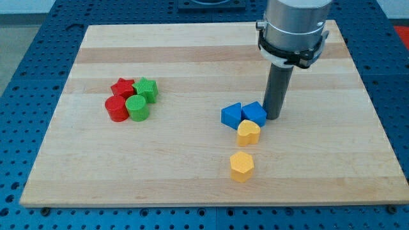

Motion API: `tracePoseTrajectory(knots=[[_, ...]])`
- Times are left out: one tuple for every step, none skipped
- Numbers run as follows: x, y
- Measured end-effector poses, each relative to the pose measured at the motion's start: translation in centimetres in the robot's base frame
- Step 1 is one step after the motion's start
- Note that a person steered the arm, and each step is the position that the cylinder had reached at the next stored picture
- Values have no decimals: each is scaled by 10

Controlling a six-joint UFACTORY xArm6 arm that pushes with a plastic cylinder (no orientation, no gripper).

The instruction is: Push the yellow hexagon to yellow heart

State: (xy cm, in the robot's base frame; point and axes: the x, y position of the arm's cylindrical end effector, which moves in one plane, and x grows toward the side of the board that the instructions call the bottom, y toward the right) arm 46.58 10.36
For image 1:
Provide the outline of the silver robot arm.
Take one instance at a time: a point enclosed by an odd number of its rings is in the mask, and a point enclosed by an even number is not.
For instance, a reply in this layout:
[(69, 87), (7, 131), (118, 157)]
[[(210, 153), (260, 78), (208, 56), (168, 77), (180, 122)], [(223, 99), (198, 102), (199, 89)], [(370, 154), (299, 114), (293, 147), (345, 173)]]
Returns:
[(269, 0), (256, 22), (261, 55), (280, 68), (309, 68), (321, 56), (332, 0)]

